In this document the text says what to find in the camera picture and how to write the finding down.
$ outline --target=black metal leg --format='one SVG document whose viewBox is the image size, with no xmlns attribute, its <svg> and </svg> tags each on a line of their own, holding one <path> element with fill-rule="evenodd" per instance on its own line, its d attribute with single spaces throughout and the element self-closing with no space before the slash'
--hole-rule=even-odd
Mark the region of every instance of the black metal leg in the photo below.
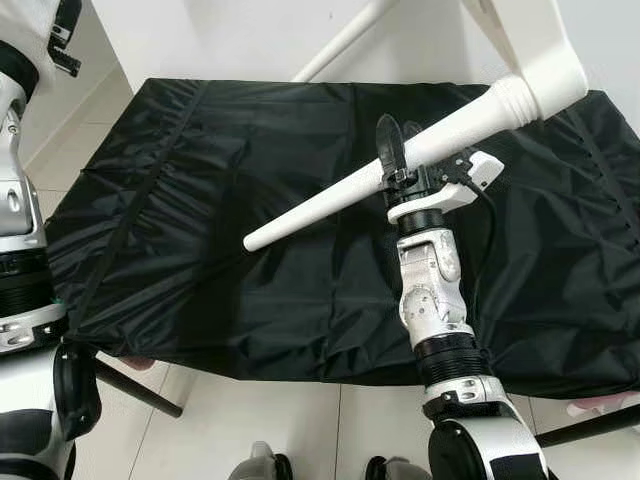
<svg viewBox="0 0 640 480">
<path fill-rule="evenodd" d="M 101 362 L 96 358 L 96 377 L 105 383 L 108 383 L 112 387 L 117 388 L 121 392 L 131 395 L 138 400 L 151 405 L 153 408 L 157 408 L 167 415 L 171 415 L 174 418 L 178 418 L 182 415 L 182 408 L 174 405 L 169 400 L 161 397 L 147 387 L 140 385 L 138 382 L 130 379 L 125 374 L 120 373 L 115 368 L 110 367 L 104 362 Z"/>
<path fill-rule="evenodd" d="M 543 448 L 552 447 L 638 424 L 640 424 L 640 405 L 634 405 L 575 425 L 541 433 L 536 436 L 536 440 Z"/>
</svg>

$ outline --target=white cylindrical object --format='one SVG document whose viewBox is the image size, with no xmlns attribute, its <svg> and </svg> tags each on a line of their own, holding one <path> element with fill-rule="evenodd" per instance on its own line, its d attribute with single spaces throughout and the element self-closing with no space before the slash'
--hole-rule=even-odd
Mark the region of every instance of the white cylindrical object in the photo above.
<svg viewBox="0 0 640 480">
<path fill-rule="evenodd" d="M 371 0 L 313 59 L 293 77 L 293 82 L 308 82 L 366 32 L 398 0 Z"/>
<path fill-rule="evenodd" d="M 509 75 L 487 92 L 405 143 L 407 166 L 433 165 L 494 133 L 518 128 L 537 118 L 526 83 Z M 356 203 L 382 188 L 382 164 L 375 159 L 244 238 L 253 252 Z"/>
</svg>

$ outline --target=floor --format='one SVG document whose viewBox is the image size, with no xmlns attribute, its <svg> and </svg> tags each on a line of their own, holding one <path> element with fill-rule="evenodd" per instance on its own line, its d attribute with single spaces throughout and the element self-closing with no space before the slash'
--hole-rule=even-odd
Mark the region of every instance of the floor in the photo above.
<svg viewBox="0 0 640 480">
<path fill-rule="evenodd" d="M 47 161 L 28 172 L 45 218 L 71 187 L 131 98 L 121 72 L 102 85 L 99 100 Z M 399 455 L 427 466 L 429 427 L 418 387 L 369 388 L 316 383 L 238 382 L 156 364 L 135 372 L 103 358 L 149 388 L 185 406 L 170 418 L 100 384 L 102 420 L 78 442 L 76 480 L 227 478 L 254 440 L 286 453 L 300 480 L 357 480 L 375 455 Z M 567 402 L 514 397 L 534 432 L 576 420 Z M 562 478 L 640 479 L 640 434 L 618 431 L 545 451 Z"/>
</svg>

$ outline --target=black cable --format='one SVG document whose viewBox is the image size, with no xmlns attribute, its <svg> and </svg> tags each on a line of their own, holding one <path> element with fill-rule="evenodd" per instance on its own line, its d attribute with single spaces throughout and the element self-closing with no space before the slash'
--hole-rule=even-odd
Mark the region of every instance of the black cable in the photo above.
<svg viewBox="0 0 640 480">
<path fill-rule="evenodd" d="M 489 263 L 489 258 L 493 253 L 493 249 L 495 247 L 495 236 L 496 236 L 496 227 L 498 224 L 498 211 L 496 209 L 496 204 L 493 203 L 493 200 L 489 195 L 485 193 L 480 187 L 478 187 L 475 183 L 471 181 L 469 178 L 461 178 L 460 182 L 465 186 L 470 188 L 473 193 L 475 193 L 485 204 L 487 210 L 489 211 L 489 236 L 487 237 L 487 243 L 484 249 L 484 254 L 482 255 L 482 260 L 480 261 L 480 268 L 478 270 L 478 274 L 476 275 L 476 281 L 473 286 L 473 299 L 471 303 L 471 316 L 473 318 L 474 324 L 477 324 L 478 321 L 478 295 L 480 291 L 480 285 L 482 283 L 482 275 L 486 269 L 487 264 Z"/>
</svg>

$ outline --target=black fabric cover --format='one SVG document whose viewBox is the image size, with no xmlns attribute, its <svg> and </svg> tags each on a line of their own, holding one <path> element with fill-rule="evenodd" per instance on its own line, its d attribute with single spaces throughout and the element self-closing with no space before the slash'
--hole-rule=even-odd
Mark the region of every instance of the black fabric cover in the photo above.
<svg viewBox="0 0 640 480">
<path fill-rule="evenodd" d="M 418 383 L 381 195 L 258 253 L 242 237 L 375 158 L 383 113 L 426 127 L 485 88 L 147 81 L 47 225 L 69 337 L 241 379 Z M 478 147 L 506 164 L 474 325 L 497 374 L 638 388 L 640 142 L 591 92 Z M 487 218 L 449 215 L 467 299 Z"/>
</svg>

